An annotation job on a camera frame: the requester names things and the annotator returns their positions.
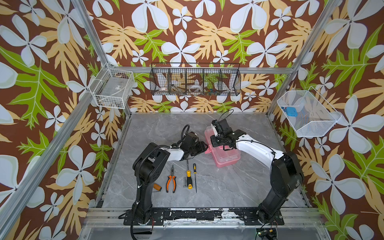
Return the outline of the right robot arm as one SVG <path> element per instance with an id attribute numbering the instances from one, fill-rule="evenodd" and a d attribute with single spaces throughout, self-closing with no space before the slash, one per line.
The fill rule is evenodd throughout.
<path id="1" fill-rule="evenodd" d="M 208 142 L 196 143 L 191 155 L 211 153 L 216 166 L 221 168 L 237 163 L 241 159 L 241 152 L 244 152 L 269 168 L 271 189 L 258 206 L 256 220 L 262 224 L 274 222 L 288 196 L 304 180 L 297 156 L 292 152 L 273 149 L 241 130 L 220 135 L 207 128 L 205 135 Z"/>

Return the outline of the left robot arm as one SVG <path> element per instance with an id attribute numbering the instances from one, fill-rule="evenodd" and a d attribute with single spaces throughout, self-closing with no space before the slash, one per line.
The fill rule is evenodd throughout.
<path id="1" fill-rule="evenodd" d="M 137 195 L 132 206 L 134 222 L 145 224 L 150 220 L 153 186 L 166 163 L 188 160 L 189 157 L 204 153 L 208 147 L 193 132 L 187 133 L 180 141 L 170 146 L 155 143 L 147 145 L 133 164 L 137 180 Z"/>

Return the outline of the thin black yellow screwdriver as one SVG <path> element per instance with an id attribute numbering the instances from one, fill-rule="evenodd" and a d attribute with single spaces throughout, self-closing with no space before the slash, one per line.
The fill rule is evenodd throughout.
<path id="1" fill-rule="evenodd" d="M 197 165 L 196 164 L 193 164 L 193 169 L 194 169 L 195 191 L 197 193 Z"/>

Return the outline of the yellow black nut driver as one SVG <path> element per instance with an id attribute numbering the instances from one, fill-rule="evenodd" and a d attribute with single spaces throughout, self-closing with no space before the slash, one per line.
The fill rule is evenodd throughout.
<path id="1" fill-rule="evenodd" d="M 193 189 L 192 172 L 189 169 L 189 161 L 187 160 L 187 187 Z"/>

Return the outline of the pink plastic tool box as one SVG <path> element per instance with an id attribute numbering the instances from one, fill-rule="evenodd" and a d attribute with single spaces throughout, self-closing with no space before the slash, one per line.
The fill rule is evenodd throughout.
<path id="1" fill-rule="evenodd" d="M 241 159 L 241 152 L 237 149 L 224 151 L 223 146 L 214 148 L 211 142 L 211 136 L 214 135 L 212 127 L 208 126 L 205 130 L 205 138 L 208 149 L 206 155 L 211 155 L 217 168 L 223 168 L 236 164 Z"/>

